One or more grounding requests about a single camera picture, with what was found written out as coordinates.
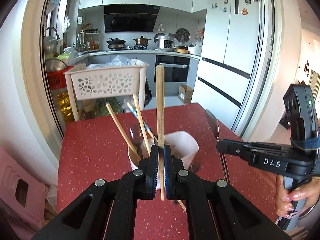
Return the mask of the person's right hand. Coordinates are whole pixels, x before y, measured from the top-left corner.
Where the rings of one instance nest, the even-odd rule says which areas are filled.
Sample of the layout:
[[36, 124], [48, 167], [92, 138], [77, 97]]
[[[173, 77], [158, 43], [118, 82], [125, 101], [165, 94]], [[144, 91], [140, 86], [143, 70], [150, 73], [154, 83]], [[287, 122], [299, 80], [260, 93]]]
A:
[[313, 177], [308, 183], [301, 185], [292, 192], [284, 187], [284, 177], [277, 175], [276, 177], [276, 214], [279, 217], [289, 217], [288, 212], [293, 211], [291, 202], [305, 200], [303, 212], [314, 206], [319, 199], [319, 177]]

